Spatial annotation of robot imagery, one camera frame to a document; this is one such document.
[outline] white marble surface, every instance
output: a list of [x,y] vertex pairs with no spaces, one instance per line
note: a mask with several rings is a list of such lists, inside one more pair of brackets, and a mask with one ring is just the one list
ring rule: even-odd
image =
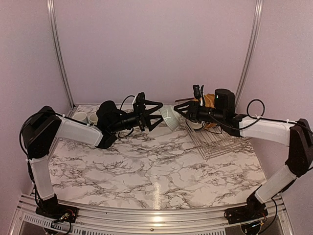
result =
[[[81,105],[77,111],[95,112]],[[134,209],[188,209],[244,202],[265,180],[250,144],[204,160],[187,132],[164,122],[107,149],[60,141],[49,164],[59,199]]]

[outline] cup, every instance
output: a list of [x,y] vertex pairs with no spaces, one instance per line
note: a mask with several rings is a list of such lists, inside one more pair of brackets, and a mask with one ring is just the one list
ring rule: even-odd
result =
[[97,123],[98,123],[98,116],[97,116],[97,114],[96,113],[90,114],[88,116],[88,121],[89,121],[90,124],[93,123],[94,125],[97,125]]
[[73,116],[73,119],[84,122],[84,123],[88,123],[87,114],[85,112],[75,113]]

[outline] metal wire rack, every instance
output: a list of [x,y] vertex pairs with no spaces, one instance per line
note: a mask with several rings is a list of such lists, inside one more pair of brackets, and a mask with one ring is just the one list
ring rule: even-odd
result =
[[[175,105],[184,103],[190,99],[176,100]],[[201,128],[196,130],[191,127],[190,121],[185,118],[181,119],[182,126],[188,132],[190,138],[198,148],[204,159],[218,157],[220,155],[236,151],[243,145],[249,143],[250,138],[239,138],[222,132],[219,126],[212,127],[208,130]]]

